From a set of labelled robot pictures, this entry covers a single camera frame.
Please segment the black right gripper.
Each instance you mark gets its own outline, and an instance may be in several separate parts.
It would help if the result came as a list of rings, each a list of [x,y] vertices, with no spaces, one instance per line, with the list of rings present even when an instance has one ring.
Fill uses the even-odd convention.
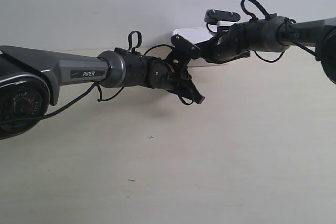
[[[208,63],[224,64],[234,60],[249,58],[250,50],[243,47],[242,40],[229,32],[213,36],[196,44],[201,50],[201,58]]]

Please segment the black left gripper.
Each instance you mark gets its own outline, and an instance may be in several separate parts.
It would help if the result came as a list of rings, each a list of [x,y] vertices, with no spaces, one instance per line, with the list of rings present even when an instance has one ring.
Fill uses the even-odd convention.
[[[191,95],[193,102],[202,104],[205,97],[200,94],[188,72],[190,60],[191,57],[183,53],[169,53],[165,58],[164,62],[172,67],[167,77],[168,83],[173,85],[173,89],[169,92],[176,95]]]

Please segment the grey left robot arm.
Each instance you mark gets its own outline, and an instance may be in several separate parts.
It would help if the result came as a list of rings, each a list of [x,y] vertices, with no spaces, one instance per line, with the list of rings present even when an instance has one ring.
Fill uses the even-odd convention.
[[[89,83],[92,89],[141,86],[176,94],[182,103],[200,104],[187,70],[190,57],[167,58],[117,48],[96,57],[1,46],[1,139],[21,135],[49,118],[62,86]]]

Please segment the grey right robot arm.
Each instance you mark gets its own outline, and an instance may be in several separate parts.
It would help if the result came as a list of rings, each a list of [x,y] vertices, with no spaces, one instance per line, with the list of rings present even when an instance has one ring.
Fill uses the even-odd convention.
[[[250,52],[284,53],[296,46],[314,56],[331,82],[335,82],[335,18],[296,23],[293,19],[273,16],[235,23],[227,31],[198,44],[201,58],[223,64]]]

